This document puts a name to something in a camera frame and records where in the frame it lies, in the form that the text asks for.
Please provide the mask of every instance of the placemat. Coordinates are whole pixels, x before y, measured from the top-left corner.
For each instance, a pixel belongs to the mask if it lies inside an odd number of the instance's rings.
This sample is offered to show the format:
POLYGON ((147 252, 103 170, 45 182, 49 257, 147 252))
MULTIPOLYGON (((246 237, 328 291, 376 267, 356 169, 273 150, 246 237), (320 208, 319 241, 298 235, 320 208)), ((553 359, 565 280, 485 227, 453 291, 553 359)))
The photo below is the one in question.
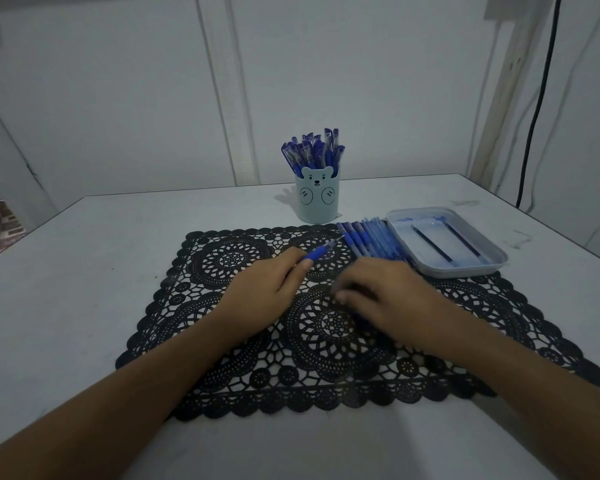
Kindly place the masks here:
MULTIPOLYGON (((253 261, 289 246, 309 251, 338 235, 332 224, 187 234, 116 368, 209 313, 232 277, 253 261)), ((382 406, 396 399, 416 403, 423 396, 442 401, 449 393, 462 398, 495 395, 461 367, 396 344, 332 300, 331 282, 353 259, 340 241, 315 263, 286 313, 217 361, 172 415, 191 420, 200 414, 220 418, 230 411, 248 416, 284 407, 303 412, 312 406, 332 410, 341 403, 351 408, 368 401, 382 406)), ((525 347, 600 386, 600 368, 500 273, 426 279, 525 347)))

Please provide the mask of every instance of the electrical cord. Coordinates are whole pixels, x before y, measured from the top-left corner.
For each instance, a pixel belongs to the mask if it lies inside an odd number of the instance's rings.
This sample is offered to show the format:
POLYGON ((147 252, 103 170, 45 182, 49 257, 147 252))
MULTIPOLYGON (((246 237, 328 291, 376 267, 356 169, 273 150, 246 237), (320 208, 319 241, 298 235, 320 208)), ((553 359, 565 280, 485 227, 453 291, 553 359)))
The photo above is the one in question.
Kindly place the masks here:
POLYGON ((555 0, 555 6, 553 8, 553 22, 551 25, 551 37, 549 38, 549 48, 546 52, 546 60, 544 61, 544 72, 542 74, 542 82, 540 83, 540 94, 538 94, 538 101, 536 103, 536 111, 534 117, 531 120, 531 126, 529 126, 529 134, 527 136, 527 145, 525 147, 525 156, 522 160, 522 169, 520 170, 520 188, 518 189, 518 200, 516 201, 516 207, 520 208, 520 201, 522 201, 522 192, 525 189, 525 174, 527 172, 527 162, 529 160, 529 149, 531 149, 531 140, 534 137, 534 129, 536 128, 536 121, 538 114, 540 113, 540 107, 544 99, 544 90, 546 89, 546 80, 549 76, 549 67, 551 67, 551 57, 553 55, 553 46, 555 44, 555 33, 558 30, 558 18, 560 17, 560 3, 562 0, 555 0))

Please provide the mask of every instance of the table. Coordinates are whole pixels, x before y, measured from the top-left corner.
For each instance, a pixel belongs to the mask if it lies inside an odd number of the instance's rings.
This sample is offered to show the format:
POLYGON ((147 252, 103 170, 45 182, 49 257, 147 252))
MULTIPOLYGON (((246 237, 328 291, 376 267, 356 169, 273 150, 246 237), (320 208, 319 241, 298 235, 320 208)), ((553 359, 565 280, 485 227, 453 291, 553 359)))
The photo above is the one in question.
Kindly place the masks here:
MULTIPOLYGON (((293 191, 85 197, 0 254, 0 442, 114 370, 188 232, 300 225, 293 191)), ((600 366, 599 258, 460 175, 340 183, 342 220, 434 205, 506 250, 504 277, 600 366)), ((554 478, 531 451, 501 400, 449 396, 172 419, 126 478, 554 478)))

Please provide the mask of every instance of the plastic tray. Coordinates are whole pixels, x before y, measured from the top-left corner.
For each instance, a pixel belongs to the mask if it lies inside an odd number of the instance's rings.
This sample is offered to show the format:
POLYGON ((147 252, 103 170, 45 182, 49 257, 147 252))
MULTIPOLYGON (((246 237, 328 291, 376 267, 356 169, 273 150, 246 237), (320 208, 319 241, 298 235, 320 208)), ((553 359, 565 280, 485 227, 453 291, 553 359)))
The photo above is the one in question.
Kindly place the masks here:
POLYGON ((506 252, 446 207, 392 210, 386 220, 418 270, 433 278, 491 274, 509 260, 506 252))

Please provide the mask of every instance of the light blue cup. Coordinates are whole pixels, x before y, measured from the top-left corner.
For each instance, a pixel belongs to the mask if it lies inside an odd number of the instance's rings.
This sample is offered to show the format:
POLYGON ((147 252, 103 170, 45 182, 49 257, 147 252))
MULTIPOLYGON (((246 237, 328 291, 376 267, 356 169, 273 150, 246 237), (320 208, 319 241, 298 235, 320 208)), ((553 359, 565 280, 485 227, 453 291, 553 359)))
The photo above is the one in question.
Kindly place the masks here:
POLYGON ((297 215, 304 222, 325 224, 337 217, 340 168, 335 177, 332 174, 333 168, 328 166, 316 170, 303 167, 303 177, 296 175, 297 215))

